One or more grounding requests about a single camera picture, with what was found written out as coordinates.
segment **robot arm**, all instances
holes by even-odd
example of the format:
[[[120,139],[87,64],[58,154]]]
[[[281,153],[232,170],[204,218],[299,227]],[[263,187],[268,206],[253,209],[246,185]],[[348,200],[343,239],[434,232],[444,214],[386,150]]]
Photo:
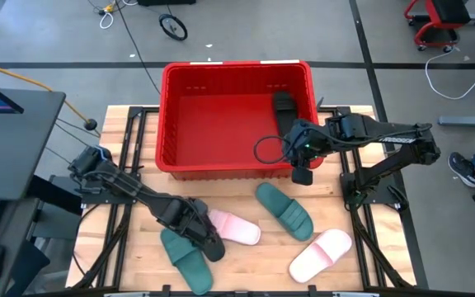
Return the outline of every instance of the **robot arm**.
[[[203,201],[157,193],[120,170],[111,161],[111,153],[101,147],[87,147],[68,169],[80,181],[99,181],[111,194],[146,205],[158,223],[190,239],[212,262],[223,257],[223,242],[208,218],[208,207]]]
[[[324,126],[296,120],[284,137],[283,153],[294,167],[293,182],[313,183],[309,170],[312,160],[330,153],[349,151],[370,143],[401,144],[400,150],[373,167],[354,172],[354,189],[366,191],[379,180],[409,164],[430,165],[440,156],[430,132],[430,124],[404,125],[381,123],[367,115],[339,115],[326,120]]]

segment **black metal frame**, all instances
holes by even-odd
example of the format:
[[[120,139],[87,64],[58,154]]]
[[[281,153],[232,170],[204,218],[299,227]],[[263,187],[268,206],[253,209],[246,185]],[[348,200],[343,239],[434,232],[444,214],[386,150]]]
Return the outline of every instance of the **black metal frame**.
[[[137,132],[136,140],[135,140],[135,151],[134,157],[131,165],[130,174],[135,175],[137,178],[140,178],[139,173],[139,160],[140,160],[140,152],[142,149],[142,142],[143,142],[143,134],[144,134],[144,127],[146,124],[147,115],[150,112],[158,112],[158,107],[143,107],[143,106],[131,106],[129,108],[128,120],[126,123],[125,128],[125,136],[124,141],[122,144],[122,149],[120,153],[120,161],[119,161],[119,168],[126,169],[126,162],[128,156],[128,147],[129,142],[131,139],[131,133],[134,125],[134,119],[136,116],[139,116],[139,129]],[[339,114],[345,114],[350,112],[349,107],[319,107],[318,112],[328,112],[332,113],[333,116],[337,116]],[[352,151],[353,159],[355,161],[355,169],[361,167],[361,160],[360,160],[360,153],[358,149],[354,149]],[[349,173],[349,163],[347,159],[347,153],[341,152],[341,165],[342,165],[342,172],[343,174]],[[395,176],[394,182],[399,185],[399,188],[403,188],[402,186],[402,178],[399,176]],[[404,280],[398,276],[397,272],[391,267],[388,260],[386,260],[385,256],[380,252],[379,245],[376,237],[373,215],[371,213],[371,208],[369,204],[362,205],[365,217],[365,227],[367,228],[367,232],[365,230],[360,231],[360,227],[362,222],[358,215],[357,210],[350,210],[350,217],[351,223],[354,229],[354,240],[355,240],[355,248],[357,252],[357,258],[360,268],[360,278],[362,280],[363,291],[367,293],[367,295],[362,295],[363,297],[369,296],[389,296],[389,297],[397,297],[397,296],[407,296],[407,297],[414,297],[414,296],[458,296],[458,297],[469,297],[475,296],[472,293],[460,293],[460,292],[447,292],[447,291],[436,291],[436,290],[428,290],[426,283],[426,276],[424,274],[424,270],[422,267],[422,261],[420,257],[419,247],[416,244],[416,235],[415,229],[413,228],[412,222],[412,214],[410,213],[409,209],[404,211],[400,211],[399,214],[401,216],[402,226],[405,233],[405,237],[407,239],[407,246],[408,251],[411,254],[412,259],[412,266],[414,269],[414,273],[417,280],[417,285],[409,286]],[[122,224],[124,224],[123,228],[127,230],[129,228],[129,219],[131,216],[132,204],[128,203],[125,205],[124,213],[122,216]],[[110,218],[108,219],[107,224],[107,231],[106,231],[106,238],[104,239],[104,248],[107,247],[109,253],[111,253],[113,243],[111,240],[113,239],[113,230],[115,229],[115,222],[116,222],[116,215],[118,212],[118,205],[112,205],[110,211]],[[118,252],[115,261],[115,272],[113,275],[113,284],[112,286],[104,286],[105,282],[105,275],[107,270],[107,258],[109,254],[106,256],[106,260],[103,261],[103,265],[101,266],[101,271],[99,274],[98,282],[96,288],[90,289],[86,286],[79,287],[73,290],[65,290],[61,292],[53,292],[41,295],[31,295],[31,296],[41,296],[41,297],[54,297],[54,296],[98,296],[104,293],[115,293],[119,292],[120,288],[120,278],[122,274],[122,266],[124,265],[124,255],[125,255],[125,247],[127,243],[127,231],[122,233],[120,239],[118,240]],[[374,259],[374,265],[376,268],[376,276],[378,286],[374,286],[370,283],[369,278],[369,271],[367,265],[366,254],[364,250],[364,243],[368,245],[369,250],[372,252],[372,258]],[[388,288],[386,287],[386,278],[384,274],[388,274],[389,279],[392,283],[396,286],[395,288]],[[145,295],[160,295],[163,297],[170,297],[170,296],[180,296],[180,297],[195,297],[192,292],[188,291],[171,291],[170,285],[164,285],[161,291],[144,291]],[[321,296],[338,296],[342,297],[343,294],[346,296],[349,293],[342,293],[342,292],[334,292],[334,291],[317,291],[315,285],[310,285],[308,287],[308,291],[276,291],[276,292],[259,292],[259,291],[229,291],[229,292],[216,292],[212,291],[207,293],[208,296],[213,297],[321,297]]]

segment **red crate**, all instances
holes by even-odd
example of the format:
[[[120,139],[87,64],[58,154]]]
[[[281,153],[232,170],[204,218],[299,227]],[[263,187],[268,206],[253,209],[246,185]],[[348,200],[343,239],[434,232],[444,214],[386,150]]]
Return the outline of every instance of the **red crate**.
[[[292,94],[299,118],[317,124],[311,68],[305,62],[172,63],[164,69],[155,163],[176,179],[288,177],[288,163],[254,158],[256,141],[277,135],[272,95]],[[258,146],[265,160],[281,142]],[[312,162],[316,168],[322,159]]]

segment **sneaker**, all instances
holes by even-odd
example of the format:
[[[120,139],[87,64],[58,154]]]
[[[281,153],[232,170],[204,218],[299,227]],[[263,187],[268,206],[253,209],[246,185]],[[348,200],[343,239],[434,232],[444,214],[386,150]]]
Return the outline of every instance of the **sneaker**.
[[[465,185],[475,187],[475,171],[472,162],[468,161],[460,153],[454,152],[449,156],[449,166]]]

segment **green slipper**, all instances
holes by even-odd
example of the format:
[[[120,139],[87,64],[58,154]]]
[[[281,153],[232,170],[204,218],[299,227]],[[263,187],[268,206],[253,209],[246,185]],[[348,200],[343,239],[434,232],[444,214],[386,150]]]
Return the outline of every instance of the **green slipper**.
[[[177,267],[191,291],[195,295],[210,291],[214,279],[201,250],[170,229],[161,232],[161,241],[172,265]]]
[[[296,200],[290,199],[268,182],[257,187],[256,198],[294,238],[299,241],[311,238],[313,222]]]

